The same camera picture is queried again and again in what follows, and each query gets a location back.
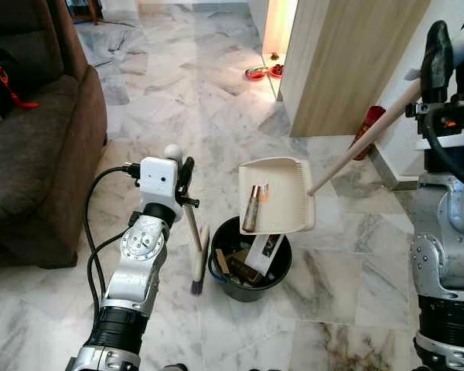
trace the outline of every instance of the marble floor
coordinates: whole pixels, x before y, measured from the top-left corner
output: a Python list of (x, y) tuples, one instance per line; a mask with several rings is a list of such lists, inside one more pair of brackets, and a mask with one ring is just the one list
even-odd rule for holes
[[(238, 214), (237, 166), (274, 155), (306, 158), (315, 180), (351, 137), (290, 138), (282, 103), (261, 63), (244, 7), (147, 8), (140, 20), (77, 26), (107, 101), (110, 141), (99, 170), (161, 155), (176, 143), (196, 160), (192, 196), (211, 232)], [(92, 199), (95, 240), (122, 230), (138, 204), (133, 181), (111, 175)], [(408, 269), (413, 232), (405, 211), (368, 160), (353, 162), (316, 194), (316, 228), (288, 236), (293, 263), (261, 300), (227, 297), (207, 275), (193, 297), (185, 223), (172, 228), (169, 256), (142, 346), (143, 370), (182, 362), (189, 371), (406, 370), (417, 298)], [(63, 369), (86, 340), (92, 303), (80, 237), (75, 268), (0, 269), (0, 371)], [(107, 275), (118, 246), (101, 254)]]

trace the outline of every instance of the white dustpan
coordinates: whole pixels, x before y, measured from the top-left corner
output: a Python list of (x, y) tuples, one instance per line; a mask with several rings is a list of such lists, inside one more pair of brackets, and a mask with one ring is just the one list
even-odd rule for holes
[[(242, 229), (253, 186), (268, 184), (268, 201), (259, 202), (254, 232)], [(242, 234), (286, 234), (315, 226), (315, 197), (309, 163), (291, 157), (271, 157), (239, 166)]]

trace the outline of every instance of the red keychain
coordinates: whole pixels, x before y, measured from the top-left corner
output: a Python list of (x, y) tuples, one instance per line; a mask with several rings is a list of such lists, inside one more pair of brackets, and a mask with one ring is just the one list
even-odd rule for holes
[(30, 108), (36, 108), (39, 107), (38, 103), (24, 103), (22, 102), (19, 97), (17, 97), (17, 94), (12, 91), (12, 89), (9, 86), (9, 76), (5, 72), (5, 70), (0, 66), (0, 81), (3, 83), (3, 85), (7, 88), (7, 90), (10, 93), (10, 97), (14, 101), (14, 104), (16, 107), (20, 108), (25, 108), (25, 109), (30, 109)]

